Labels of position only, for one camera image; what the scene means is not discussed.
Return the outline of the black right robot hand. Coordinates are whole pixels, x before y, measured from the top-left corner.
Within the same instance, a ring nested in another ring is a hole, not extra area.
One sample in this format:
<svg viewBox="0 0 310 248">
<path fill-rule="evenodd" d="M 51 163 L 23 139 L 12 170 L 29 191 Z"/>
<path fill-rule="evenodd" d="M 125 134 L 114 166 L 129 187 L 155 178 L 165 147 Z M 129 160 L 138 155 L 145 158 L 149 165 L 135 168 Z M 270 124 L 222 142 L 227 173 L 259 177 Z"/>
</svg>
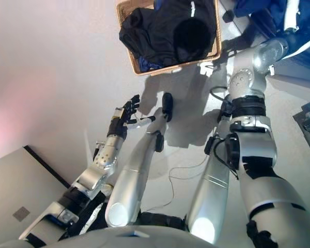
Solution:
<svg viewBox="0 0 310 248">
<path fill-rule="evenodd" d="M 281 36 L 286 40 L 294 39 L 297 36 L 299 29 L 299 26 L 288 27 L 282 31 Z"/>
</svg>

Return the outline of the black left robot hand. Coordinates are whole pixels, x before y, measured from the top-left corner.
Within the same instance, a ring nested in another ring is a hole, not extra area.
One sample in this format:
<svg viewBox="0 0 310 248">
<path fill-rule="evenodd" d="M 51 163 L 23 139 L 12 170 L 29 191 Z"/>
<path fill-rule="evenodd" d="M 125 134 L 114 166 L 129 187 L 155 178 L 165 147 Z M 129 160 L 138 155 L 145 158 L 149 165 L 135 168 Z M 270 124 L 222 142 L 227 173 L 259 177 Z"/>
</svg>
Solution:
<svg viewBox="0 0 310 248">
<path fill-rule="evenodd" d="M 155 121 L 156 118 L 154 116 L 133 119 L 132 117 L 137 112 L 139 105 L 140 95 L 135 95 L 128 100 L 123 107 L 115 108 L 114 115 L 112 116 L 108 128 L 107 137 L 115 135 L 125 140 L 128 130 L 140 128 Z"/>
</svg>

